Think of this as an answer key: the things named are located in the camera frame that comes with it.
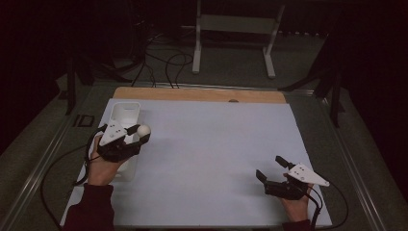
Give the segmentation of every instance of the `hand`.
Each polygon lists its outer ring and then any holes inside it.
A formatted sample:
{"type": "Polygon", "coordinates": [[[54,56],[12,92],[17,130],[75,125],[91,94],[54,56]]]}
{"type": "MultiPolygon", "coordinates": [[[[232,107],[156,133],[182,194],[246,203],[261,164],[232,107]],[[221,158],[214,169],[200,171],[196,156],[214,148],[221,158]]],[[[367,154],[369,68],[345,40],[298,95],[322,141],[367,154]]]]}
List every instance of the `hand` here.
{"type": "MultiPolygon", "coordinates": [[[[309,184],[307,194],[310,193],[310,190],[312,188],[313,185],[309,184]]],[[[299,222],[308,219],[307,207],[309,203],[309,198],[306,195],[301,197],[299,200],[288,200],[284,198],[279,198],[279,200],[281,201],[283,207],[285,208],[286,215],[288,216],[291,222],[299,222]]]]}
{"type": "Polygon", "coordinates": [[[114,180],[117,170],[127,160],[113,163],[105,161],[97,152],[99,140],[102,136],[97,136],[94,139],[93,151],[90,154],[90,159],[94,159],[89,164],[88,184],[94,186],[106,186],[114,180]]]}

